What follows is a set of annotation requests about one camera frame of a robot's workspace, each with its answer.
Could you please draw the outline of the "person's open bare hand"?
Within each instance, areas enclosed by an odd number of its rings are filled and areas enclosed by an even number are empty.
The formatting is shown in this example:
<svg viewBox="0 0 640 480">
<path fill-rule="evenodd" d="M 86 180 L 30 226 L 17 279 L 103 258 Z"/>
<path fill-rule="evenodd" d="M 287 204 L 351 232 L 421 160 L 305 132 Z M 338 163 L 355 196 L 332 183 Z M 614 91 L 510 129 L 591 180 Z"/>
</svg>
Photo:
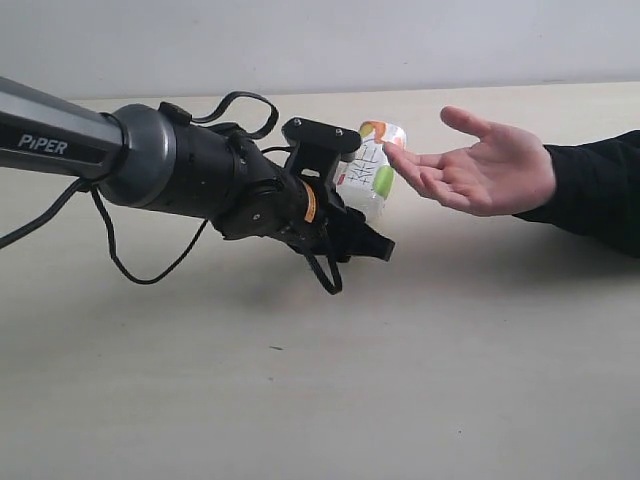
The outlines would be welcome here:
<svg viewBox="0 0 640 480">
<path fill-rule="evenodd" d="M 517 215 L 552 198 L 551 155 L 535 134 L 455 106 L 443 107 L 440 120 L 476 142 L 442 153 L 417 154 L 391 142 L 383 147 L 420 197 L 477 217 Z"/>
</svg>

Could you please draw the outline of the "black sleeved forearm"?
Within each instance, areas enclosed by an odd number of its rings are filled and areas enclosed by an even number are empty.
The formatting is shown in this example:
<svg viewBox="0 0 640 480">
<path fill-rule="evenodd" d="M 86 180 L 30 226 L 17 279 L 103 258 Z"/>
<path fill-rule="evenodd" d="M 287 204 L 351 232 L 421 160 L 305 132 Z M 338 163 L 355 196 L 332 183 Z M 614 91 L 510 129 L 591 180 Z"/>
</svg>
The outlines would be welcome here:
<svg viewBox="0 0 640 480">
<path fill-rule="evenodd" d="M 517 213 L 639 257 L 639 131 L 576 145 L 547 144 L 556 188 L 542 205 Z"/>
</svg>

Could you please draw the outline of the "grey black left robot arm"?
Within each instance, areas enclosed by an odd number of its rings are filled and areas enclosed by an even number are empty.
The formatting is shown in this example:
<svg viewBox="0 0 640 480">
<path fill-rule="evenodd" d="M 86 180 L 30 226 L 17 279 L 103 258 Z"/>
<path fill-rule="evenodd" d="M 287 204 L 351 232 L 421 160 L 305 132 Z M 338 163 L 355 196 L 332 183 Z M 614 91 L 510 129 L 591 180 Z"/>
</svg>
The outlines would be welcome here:
<svg viewBox="0 0 640 480">
<path fill-rule="evenodd" d="M 393 241 L 334 182 L 360 147 L 358 132 L 301 117 L 281 123 L 277 111 L 247 131 L 222 120 L 232 101 L 199 118 L 169 102 L 96 112 L 3 79 L 1 163 L 88 181 L 119 206 L 207 220 L 227 240 L 388 260 Z"/>
</svg>

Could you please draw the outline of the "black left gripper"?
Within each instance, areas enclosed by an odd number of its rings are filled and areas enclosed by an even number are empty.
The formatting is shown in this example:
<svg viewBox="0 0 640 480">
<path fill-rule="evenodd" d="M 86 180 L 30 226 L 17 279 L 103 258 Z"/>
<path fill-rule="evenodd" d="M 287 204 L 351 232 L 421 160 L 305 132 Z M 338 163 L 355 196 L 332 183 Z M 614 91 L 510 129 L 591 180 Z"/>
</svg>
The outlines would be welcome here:
<svg viewBox="0 0 640 480">
<path fill-rule="evenodd" d="M 296 217 L 279 231 L 279 239 L 298 254 L 330 255 L 338 263 L 354 257 L 389 261 L 395 242 L 368 225 L 358 208 L 348 206 L 318 177 L 297 178 L 301 207 Z"/>
</svg>

